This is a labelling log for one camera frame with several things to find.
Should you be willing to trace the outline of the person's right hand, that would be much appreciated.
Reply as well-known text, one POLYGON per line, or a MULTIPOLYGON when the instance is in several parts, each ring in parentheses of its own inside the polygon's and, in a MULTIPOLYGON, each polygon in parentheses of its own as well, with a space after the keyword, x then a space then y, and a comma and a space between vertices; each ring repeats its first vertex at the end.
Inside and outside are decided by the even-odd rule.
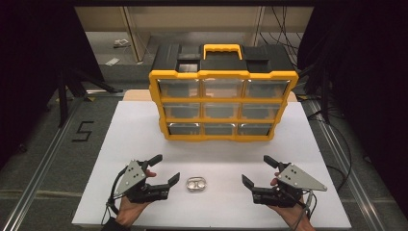
POLYGON ((295 204, 293 207, 281 208, 277 206, 270 206, 270 209, 275 211, 287 223, 290 229, 295 224, 299 224, 299 223, 308 222, 312 225, 311 221, 306 216, 306 212, 304 211, 304 208, 301 206, 302 202, 303 202, 303 198, 300 198, 299 202, 295 204))

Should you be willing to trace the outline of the beige wooden furniture panel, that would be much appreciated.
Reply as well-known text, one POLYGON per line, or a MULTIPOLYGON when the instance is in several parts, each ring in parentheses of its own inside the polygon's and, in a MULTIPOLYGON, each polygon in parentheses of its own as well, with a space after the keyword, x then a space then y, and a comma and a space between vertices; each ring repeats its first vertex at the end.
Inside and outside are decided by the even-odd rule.
POLYGON ((131 47, 133 49, 134 59, 136 62, 141 62, 145 54, 149 54, 147 48, 151 34, 139 30, 136 21, 136 15, 131 7, 120 8, 123 23, 125 25, 131 47))

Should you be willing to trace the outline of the clear plastic organizer drawer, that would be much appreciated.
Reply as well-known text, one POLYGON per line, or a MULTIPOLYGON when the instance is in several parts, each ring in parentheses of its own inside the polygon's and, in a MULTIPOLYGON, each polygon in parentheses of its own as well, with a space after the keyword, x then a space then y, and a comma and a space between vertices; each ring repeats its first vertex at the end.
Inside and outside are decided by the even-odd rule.
POLYGON ((205 123, 204 132, 207 136, 231 136, 235 129, 233 123, 205 123))

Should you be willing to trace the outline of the dark curtain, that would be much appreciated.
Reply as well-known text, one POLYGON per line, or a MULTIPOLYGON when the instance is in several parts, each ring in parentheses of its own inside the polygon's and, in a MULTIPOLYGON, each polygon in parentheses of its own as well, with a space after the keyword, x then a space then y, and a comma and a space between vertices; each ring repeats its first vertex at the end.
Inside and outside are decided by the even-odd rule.
POLYGON ((298 53, 332 92, 408 218, 408 0, 314 0, 298 53))
POLYGON ((69 0, 0 0, 0 169, 74 69, 103 79, 69 0))

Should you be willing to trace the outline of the white table board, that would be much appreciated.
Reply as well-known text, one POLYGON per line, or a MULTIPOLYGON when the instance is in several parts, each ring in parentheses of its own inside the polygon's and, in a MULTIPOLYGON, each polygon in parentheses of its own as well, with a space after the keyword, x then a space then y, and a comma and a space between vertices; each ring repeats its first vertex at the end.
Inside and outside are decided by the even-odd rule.
POLYGON ((148 101, 118 103, 110 128, 79 203, 73 222, 101 223, 105 203, 117 174, 131 160, 163 160, 152 169, 150 184, 163 184, 176 173, 179 182, 164 201, 150 204, 136 222, 138 227, 195 230, 278 230, 285 222, 265 205, 255 204, 242 183, 244 174, 258 187, 268 186, 275 172, 264 162, 269 155, 293 163, 327 187, 318 192, 311 222, 318 230, 347 230, 350 222, 309 122, 300 104, 291 102, 277 124, 271 141, 168 141, 159 129, 158 112, 148 101), (203 177, 203 192, 189 192, 190 177, 203 177))

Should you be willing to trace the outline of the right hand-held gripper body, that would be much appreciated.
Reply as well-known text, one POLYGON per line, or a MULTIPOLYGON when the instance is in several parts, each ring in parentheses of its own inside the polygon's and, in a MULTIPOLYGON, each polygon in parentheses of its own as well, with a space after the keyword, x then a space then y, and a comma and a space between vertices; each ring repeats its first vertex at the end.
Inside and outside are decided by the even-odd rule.
POLYGON ((254 183, 251 183, 252 199, 255 204, 277 207, 293 207, 299 204, 305 207, 305 204, 300 202, 304 192, 327 191, 326 186, 295 164, 269 163, 269 165, 279 171, 277 184, 267 189, 255 187, 254 183))

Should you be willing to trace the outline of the yellow black drawer organizer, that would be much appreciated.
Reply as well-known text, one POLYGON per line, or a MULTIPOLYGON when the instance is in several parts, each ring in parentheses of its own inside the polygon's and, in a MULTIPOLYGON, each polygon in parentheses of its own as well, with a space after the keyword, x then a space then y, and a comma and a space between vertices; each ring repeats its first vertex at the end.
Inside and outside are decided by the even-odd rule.
POLYGON ((180 44, 163 44, 158 48, 152 69, 149 73, 149 90, 152 100, 159 112, 159 126, 165 138, 173 141, 269 141, 267 138, 245 137, 234 139, 228 137, 205 138, 201 136, 171 136, 166 131, 165 119, 161 110, 158 82, 164 80, 192 79, 244 79, 244 80, 289 80, 286 96, 295 87, 298 74, 281 45, 267 44, 258 47, 247 47, 240 44, 204 44, 199 46, 182 46, 180 44))

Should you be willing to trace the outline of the grid of clear drawers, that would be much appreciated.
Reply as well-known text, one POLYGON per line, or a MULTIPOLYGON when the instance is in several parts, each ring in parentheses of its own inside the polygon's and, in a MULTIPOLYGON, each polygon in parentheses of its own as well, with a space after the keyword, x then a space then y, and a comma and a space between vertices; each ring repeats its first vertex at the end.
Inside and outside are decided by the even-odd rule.
POLYGON ((158 82, 171 136, 267 138, 286 107, 289 80, 192 79, 158 82), (207 136, 205 123, 233 123, 231 136, 207 136))

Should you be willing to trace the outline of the aluminium floor rail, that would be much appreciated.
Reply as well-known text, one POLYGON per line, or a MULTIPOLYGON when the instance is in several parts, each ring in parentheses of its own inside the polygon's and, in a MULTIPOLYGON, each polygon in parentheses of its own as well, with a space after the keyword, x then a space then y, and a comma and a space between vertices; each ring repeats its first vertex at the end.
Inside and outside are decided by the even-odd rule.
POLYGON ((28 186, 21 193, 16 205, 12 209, 9 217, 6 219, 5 225, 0 229, 0 231, 17 231, 19 229, 19 226, 21 225, 34 201, 40 185, 42 184, 62 143, 64 142, 64 138, 70 127, 72 118, 74 118, 82 102, 82 98, 73 99, 71 107, 68 109, 68 115, 65 122, 58 128, 53 140, 49 144, 45 154, 38 164, 33 177, 30 179, 28 186))
POLYGON ((331 108, 329 119, 324 120, 317 100, 302 106, 351 223, 350 231, 408 231, 408 219, 341 112, 331 108))

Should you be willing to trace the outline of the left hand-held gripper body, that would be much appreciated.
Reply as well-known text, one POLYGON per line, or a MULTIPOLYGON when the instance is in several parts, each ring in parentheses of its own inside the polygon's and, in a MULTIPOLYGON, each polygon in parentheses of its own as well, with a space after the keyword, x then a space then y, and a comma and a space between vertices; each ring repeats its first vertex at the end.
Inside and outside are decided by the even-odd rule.
POLYGON ((119 185, 114 187, 114 199, 127 196, 132 203, 145 203, 168 198, 169 190, 163 189, 162 185, 146 183, 148 176, 146 170, 141 169, 143 162, 132 160, 123 170, 119 185))

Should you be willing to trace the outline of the black tripod stand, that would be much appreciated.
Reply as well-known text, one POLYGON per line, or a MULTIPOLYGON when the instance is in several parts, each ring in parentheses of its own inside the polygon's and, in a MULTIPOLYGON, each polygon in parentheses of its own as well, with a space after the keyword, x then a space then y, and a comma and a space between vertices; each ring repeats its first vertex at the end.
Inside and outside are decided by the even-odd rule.
POLYGON ((59 105, 60 105, 60 127, 63 127, 68 120, 68 106, 66 90, 70 90, 75 97, 84 97, 87 94, 82 81, 91 82, 100 89, 108 93, 120 93, 122 90, 115 89, 102 80, 99 80, 85 71, 78 68, 70 68, 62 71, 58 78, 58 93, 59 93, 59 105))

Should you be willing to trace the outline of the small silver metal buckle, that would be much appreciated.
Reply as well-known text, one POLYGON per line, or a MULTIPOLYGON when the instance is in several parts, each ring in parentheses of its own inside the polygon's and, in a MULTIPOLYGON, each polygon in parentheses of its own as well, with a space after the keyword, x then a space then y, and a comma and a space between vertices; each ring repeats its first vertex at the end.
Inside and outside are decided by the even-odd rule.
POLYGON ((207 181, 203 177, 190 177, 186 187, 189 192, 203 192, 207 187, 207 181))

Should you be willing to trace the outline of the person's left hand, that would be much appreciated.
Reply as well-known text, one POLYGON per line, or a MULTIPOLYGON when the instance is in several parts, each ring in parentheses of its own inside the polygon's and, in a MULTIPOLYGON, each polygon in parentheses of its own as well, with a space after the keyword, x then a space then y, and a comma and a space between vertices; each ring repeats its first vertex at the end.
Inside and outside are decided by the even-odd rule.
POLYGON ((127 196, 124 196, 121 198, 115 221, 125 228, 130 228, 148 205, 149 202, 132 203, 127 196))

